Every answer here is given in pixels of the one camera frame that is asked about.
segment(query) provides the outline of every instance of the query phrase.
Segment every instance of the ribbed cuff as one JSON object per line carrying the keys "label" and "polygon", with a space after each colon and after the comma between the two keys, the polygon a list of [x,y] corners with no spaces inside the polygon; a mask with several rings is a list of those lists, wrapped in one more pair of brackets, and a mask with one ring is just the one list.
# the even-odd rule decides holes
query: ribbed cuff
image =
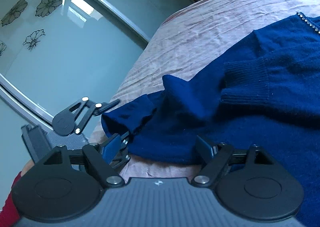
{"label": "ribbed cuff", "polygon": [[221,91],[222,103],[263,105],[268,101],[268,73],[262,57],[224,64],[226,88]]}

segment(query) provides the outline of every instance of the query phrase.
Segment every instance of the person's hand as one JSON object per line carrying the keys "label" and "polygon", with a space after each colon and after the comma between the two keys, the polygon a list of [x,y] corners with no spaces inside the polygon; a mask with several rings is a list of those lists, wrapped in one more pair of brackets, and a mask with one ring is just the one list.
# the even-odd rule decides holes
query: person's hand
{"label": "person's hand", "polygon": [[33,160],[29,160],[28,163],[24,166],[24,168],[21,171],[21,176],[23,176],[25,173],[27,173],[30,168],[32,168],[35,164],[33,163]]}

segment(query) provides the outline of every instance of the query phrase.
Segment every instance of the black flower outline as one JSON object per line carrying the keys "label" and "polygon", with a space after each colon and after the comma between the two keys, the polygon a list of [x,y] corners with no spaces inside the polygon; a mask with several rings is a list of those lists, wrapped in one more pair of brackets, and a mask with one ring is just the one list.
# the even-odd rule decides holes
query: black flower outline
{"label": "black flower outline", "polygon": [[61,4],[62,0],[41,0],[41,3],[37,6],[36,16],[48,16]]}
{"label": "black flower outline", "polygon": [[7,45],[0,40],[0,56],[5,51],[6,48],[7,48]]}
{"label": "black flower outline", "polygon": [[12,23],[15,19],[17,19],[24,11],[24,9],[27,7],[27,5],[28,3],[25,0],[19,0],[2,18],[2,26],[8,25]]}
{"label": "black flower outline", "polygon": [[39,38],[41,36],[45,36],[44,34],[44,30],[36,30],[33,33],[31,33],[29,36],[26,37],[25,42],[23,43],[23,45],[28,44],[28,50],[33,50],[37,44],[40,42]]}

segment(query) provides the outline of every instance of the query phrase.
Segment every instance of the gray ribbed plate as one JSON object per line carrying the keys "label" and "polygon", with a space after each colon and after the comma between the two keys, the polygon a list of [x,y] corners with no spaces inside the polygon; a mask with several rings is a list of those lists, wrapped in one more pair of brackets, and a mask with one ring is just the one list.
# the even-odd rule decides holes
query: gray ribbed plate
{"label": "gray ribbed plate", "polygon": [[302,227],[295,218],[257,223],[224,209],[212,191],[186,178],[132,178],[109,189],[97,206],[64,223],[37,223],[22,218],[15,227]]}

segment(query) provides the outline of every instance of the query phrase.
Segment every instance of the mattress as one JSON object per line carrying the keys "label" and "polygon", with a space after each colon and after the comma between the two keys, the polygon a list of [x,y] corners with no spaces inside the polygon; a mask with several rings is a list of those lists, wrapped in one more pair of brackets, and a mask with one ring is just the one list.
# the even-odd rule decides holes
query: mattress
{"label": "mattress", "polygon": [[[143,94],[163,90],[165,74],[190,80],[253,30],[297,11],[309,17],[320,16],[320,0],[202,0],[194,3],[171,15],[159,27],[112,100],[120,98],[120,105],[123,105]],[[99,123],[89,141],[102,143],[105,140]],[[129,177],[190,179],[199,169],[199,165],[159,163],[131,155],[121,176],[126,181]]]}

